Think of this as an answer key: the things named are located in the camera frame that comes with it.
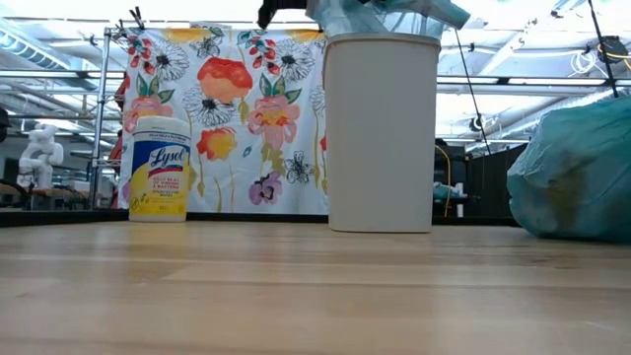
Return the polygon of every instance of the floral fabric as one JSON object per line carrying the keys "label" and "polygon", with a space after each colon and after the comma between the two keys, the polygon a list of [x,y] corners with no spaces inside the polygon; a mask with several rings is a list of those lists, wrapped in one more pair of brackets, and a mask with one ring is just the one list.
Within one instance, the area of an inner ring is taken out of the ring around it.
{"label": "floral fabric", "polygon": [[190,212],[328,212],[323,34],[210,27],[124,40],[120,190],[138,118],[162,115],[190,123]]}

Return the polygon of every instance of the ceiling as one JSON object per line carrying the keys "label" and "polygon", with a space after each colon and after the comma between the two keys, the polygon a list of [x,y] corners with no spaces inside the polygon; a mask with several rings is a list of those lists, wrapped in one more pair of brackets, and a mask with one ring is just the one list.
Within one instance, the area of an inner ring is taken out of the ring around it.
{"label": "ceiling", "polygon": [[[179,0],[177,6],[157,5],[155,1],[136,0],[148,27],[187,27],[189,21],[227,23],[233,28],[251,28],[257,18],[261,0],[193,1]],[[595,60],[597,37],[587,0],[455,0],[472,14],[471,20],[459,32],[465,46],[466,65],[471,75],[529,77],[604,77],[604,66]],[[600,28],[604,36],[620,36],[631,45],[631,22],[628,21],[628,0],[595,0]],[[8,1],[0,0],[0,14],[6,24],[36,38],[71,60],[84,59],[84,65],[101,64],[101,49],[89,45],[86,38],[94,36],[102,44],[105,27],[113,27],[118,19],[131,21],[127,1],[91,2],[65,0]],[[558,16],[551,16],[557,10]],[[271,28],[316,28],[303,11],[281,11]],[[475,50],[469,51],[474,43]],[[582,55],[587,46],[592,52]],[[457,47],[456,33],[446,31],[442,38],[443,52],[438,71],[442,75],[463,75],[464,69]],[[113,46],[111,70],[123,70],[127,55]],[[31,63],[18,60],[0,49],[0,67],[30,68]],[[625,78],[630,72],[624,62],[613,65],[616,77]],[[42,82],[27,82],[39,90],[49,89]],[[114,91],[118,82],[110,82]],[[480,112],[488,120],[487,131],[494,138],[527,138],[529,130],[543,112],[551,106],[588,104],[598,89],[509,87],[476,95]],[[576,96],[586,97],[580,102]],[[55,96],[60,101],[81,107],[81,97]],[[88,107],[94,105],[90,98]],[[115,114],[114,105],[107,114]],[[437,101],[437,134],[449,137],[473,137],[468,122],[475,116],[473,100],[467,87],[456,88],[449,94],[440,93]],[[106,131],[115,131],[117,122],[109,122]]]}

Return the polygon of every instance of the metal pole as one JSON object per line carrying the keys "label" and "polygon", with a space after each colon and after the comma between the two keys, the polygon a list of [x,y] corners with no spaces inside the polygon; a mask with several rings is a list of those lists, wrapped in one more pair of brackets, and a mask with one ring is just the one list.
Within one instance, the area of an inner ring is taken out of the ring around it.
{"label": "metal pole", "polygon": [[95,147],[92,150],[92,175],[90,176],[90,208],[94,209],[97,203],[97,190],[99,188],[99,159],[101,158],[101,129],[103,126],[103,113],[105,110],[105,82],[107,81],[107,61],[109,60],[109,41],[111,32],[105,29],[103,42],[103,60],[101,64],[101,81],[99,82],[99,108],[97,108],[97,121],[95,122]]}

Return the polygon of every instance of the plastic bag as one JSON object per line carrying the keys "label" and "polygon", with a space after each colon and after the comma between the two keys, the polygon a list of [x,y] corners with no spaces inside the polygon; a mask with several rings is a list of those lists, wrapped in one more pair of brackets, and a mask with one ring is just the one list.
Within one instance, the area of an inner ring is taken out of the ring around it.
{"label": "plastic bag", "polygon": [[631,98],[546,115],[508,170],[513,216],[546,238],[631,242]]}
{"label": "plastic bag", "polygon": [[403,33],[441,39],[445,25],[461,29],[470,15],[450,0],[311,0],[307,15],[327,36]]}

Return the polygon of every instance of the wooden surface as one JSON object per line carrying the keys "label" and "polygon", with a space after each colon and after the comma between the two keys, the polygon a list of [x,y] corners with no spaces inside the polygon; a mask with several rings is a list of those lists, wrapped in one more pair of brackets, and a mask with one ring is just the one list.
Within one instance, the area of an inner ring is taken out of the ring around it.
{"label": "wooden surface", "polygon": [[0,229],[0,354],[631,354],[631,250],[520,229]]}

